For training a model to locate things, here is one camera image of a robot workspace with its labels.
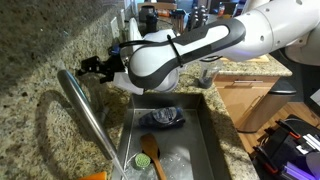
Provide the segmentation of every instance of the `faucet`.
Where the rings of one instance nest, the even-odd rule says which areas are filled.
[[[113,160],[117,156],[116,148],[99,121],[105,119],[107,109],[104,108],[102,111],[94,114],[88,99],[72,74],[67,70],[60,70],[57,76],[63,91],[67,95],[91,140],[96,143],[107,160]]]

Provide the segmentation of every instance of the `stainless steel sink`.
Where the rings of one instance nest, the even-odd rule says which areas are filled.
[[[168,106],[183,108],[183,127],[166,130],[141,128],[138,119],[153,109]],[[134,157],[142,152],[140,137],[152,133],[160,149],[160,163],[167,179],[231,179],[212,128],[210,110],[202,94],[144,94],[132,95],[118,157],[129,179],[157,179],[154,166],[137,170]],[[115,169],[112,179],[120,179]]]

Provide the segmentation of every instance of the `granite countertop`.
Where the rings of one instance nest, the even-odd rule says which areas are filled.
[[[269,69],[283,68],[282,65],[273,61],[260,64],[250,62],[245,66],[246,70],[241,70],[240,64],[242,63],[230,62],[225,65],[225,69],[229,67],[230,72],[245,71],[249,74],[259,75],[265,73],[256,70],[257,68],[263,69],[261,66],[273,66]],[[213,85],[210,89],[200,89],[195,86],[194,80],[199,77],[199,70],[198,63],[188,65],[186,70],[181,72],[179,84],[173,92],[202,93],[204,95],[211,110],[212,128],[219,138],[227,164],[226,171],[230,172],[232,179],[235,180],[259,179],[215,86]],[[289,75],[290,71],[284,69],[282,73]],[[38,75],[30,78],[30,81],[37,80],[37,77]],[[110,108],[104,128],[115,146],[118,147],[130,93],[114,87],[111,83],[102,84],[94,89],[97,79],[91,79],[89,75],[77,77],[77,80],[90,102],[103,100],[103,104]],[[18,99],[17,106],[19,108],[14,106],[3,109],[6,114],[18,113],[24,119],[32,117],[31,119],[34,121],[25,120],[25,122],[16,123],[13,126],[12,119],[8,119],[3,125],[3,132],[12,134],[12,137],[3,139],[2,149],[5,154],[2,154],[0,159],[3,159],[5,166],[0,166],[0,177],[7,177],[7,174],[11,173],[14,176],[10,175],[10,177],[23,175],[27,179],[77,179],[106,171],[108,179],[111,179],[112,162],[107,161],[96,145],[88,140],[89,138],[77,115],[64,97],[59,83],[57,80],[53,83],[56,89],[41,93],[35,112],[25,106],[27,101],[32,100],[31,97],[29,98],[31,95],[26,93],[23,93],[23,96]],[[90,93],[89,90],[98,91],[100,95],[95,96],[95,93]],[[3,99],[6,104],[11,101],[10,96]],[[16,127],[24,126],[26,126],[25,129],[16,129]]]
[[[232,62],[226,61],[220,70],[222,75],[250,76],[291,76],[292,72],[279,63],[274,57],[266,54],[269,62]]]

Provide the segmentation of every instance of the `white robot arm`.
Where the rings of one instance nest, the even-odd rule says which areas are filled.
[[[140,47],[129,61],[129,78],[140,88],[170,89],[175,83],[170,79],[178,78],[176,68],[191,61],[209,56],[245,61],[286,46],[301,49],[310,32],[312,45],[320,45],[319,22],[319,0],[274,0],[236,18]]]

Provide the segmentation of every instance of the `cabinet door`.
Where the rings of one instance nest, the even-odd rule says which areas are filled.
[[[252,108],[262,100],[270,88],[217,88],[229,112],[229,115],[238,128],[241,119],[248,116]]]
[[[238,128],[279,77],[218,75],[215,86]]]

